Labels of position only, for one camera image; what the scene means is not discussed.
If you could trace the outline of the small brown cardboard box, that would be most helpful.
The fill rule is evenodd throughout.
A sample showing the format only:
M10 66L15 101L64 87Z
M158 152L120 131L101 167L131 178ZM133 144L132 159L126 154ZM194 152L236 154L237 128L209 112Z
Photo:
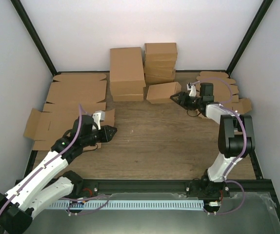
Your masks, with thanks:
M181 85L178 82L150 85L146 100L151 104L172 103L170 97L181 91Z

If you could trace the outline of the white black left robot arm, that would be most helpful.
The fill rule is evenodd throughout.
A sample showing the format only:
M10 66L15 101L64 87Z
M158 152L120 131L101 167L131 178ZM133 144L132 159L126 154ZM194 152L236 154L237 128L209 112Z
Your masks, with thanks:
M73 171L65 172L54 183L50 181L65 169L86 147L110 142L117 129L100 123L105 112L79 115L72 129L51 147L42 162L21 182L5 194L0 193L0 226L10 234L21 234L45 208L59 199L78 197L83 193L83 179Z

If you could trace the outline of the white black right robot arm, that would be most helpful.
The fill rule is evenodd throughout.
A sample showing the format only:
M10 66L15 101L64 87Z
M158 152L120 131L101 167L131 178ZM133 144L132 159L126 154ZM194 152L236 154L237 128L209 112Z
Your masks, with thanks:
M230 171L255 149L255 136L251 116L241 115L214 101L214 85L200 84L196 95L195 85L191 90L171 95L170 99L187 111L197 110L200 114L219 125L219 154L211 167L198 180L199 190L205 196L213 196L222 190Z

